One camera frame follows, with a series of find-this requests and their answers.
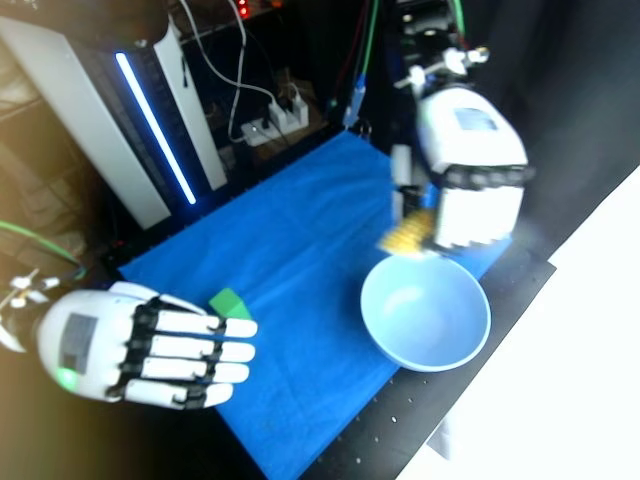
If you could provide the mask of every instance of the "blue cloth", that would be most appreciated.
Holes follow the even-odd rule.
[[[343,133],[121,269],[201,306],[243,298],[257,354],[218,410],[269,478],[301,475],[398,369],[360,314],[392,188],[389,158]],[[458,261],[479,276],[504,248]]]

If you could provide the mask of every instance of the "yellow sponge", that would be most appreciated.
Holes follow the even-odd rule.
[[[416,210],[387,233],[380,241],[379,247],[392,255],[420,253],[423,250],[424,239],[433,235],[434,224],[433,210]]]

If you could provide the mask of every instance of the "green cable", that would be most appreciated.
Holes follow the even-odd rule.
[[[373,0],[373,11],[371,12],[371,23],[369,24],[369,38],[367,39],[367,50],[364,55],[364,63],[362,64],[362,75],[367,74],[369,69],[369,59],[371,57],[371,47],[373,46],[373,32],[376,29],[376,17],[378,15],[379,0]]]
[[[76,265],[78,265],[80,270],[74,276],[74,278],[76,280],[81,279],[82,277],[84,277],[85,273],[87,273],[87,269],[82,266],[80,261],[76,257],[74,257],[73,254],[69,253],[67,250],[65,250],[64,248],[56,245],[55,243],[51,242],[50,240],[47,240],[46,238],[38,235],[37,233],[32,232],[31,230],[29,230],[27,228],[20,227],[18,225],[14,225],[13,223],[5,222],[3,220],[0,220],[0,229],[1,230],[7,230],[7,231],[13,232],[13,233],[17,233],[18,235],[22,235],[24,237],[36,240],[43,247],[48,248],[49,250],[51,250],[52,252],[56,253],[57,255],[59,255],[59,256],[65,258],[65,259],[75,263]]]
[[[456,14],[456,25],[458,25],[458,33],[464,38],[467,32],[464,28],[464,13],[462,12],[461,0],[453,0],[453,9],[455,10]]]

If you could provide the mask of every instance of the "white robotic hand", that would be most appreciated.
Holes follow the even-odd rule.
[[[78,290],[58,300],[40,323],[44,367],[67,390],[87,398],[173,409],[226,402],[249,376],[252,320],[203,309],[140,285]]]

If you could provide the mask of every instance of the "white power strip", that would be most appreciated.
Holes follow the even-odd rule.
[[[274,103],[269,105],[269,127],[264,128],[262,118],[245,123],[240,127],[242,135],[250,147],[257,147],[280,135],[288,135],[309,126],[309,106],[300,95],[293,100],[293,111],[285,111]]]

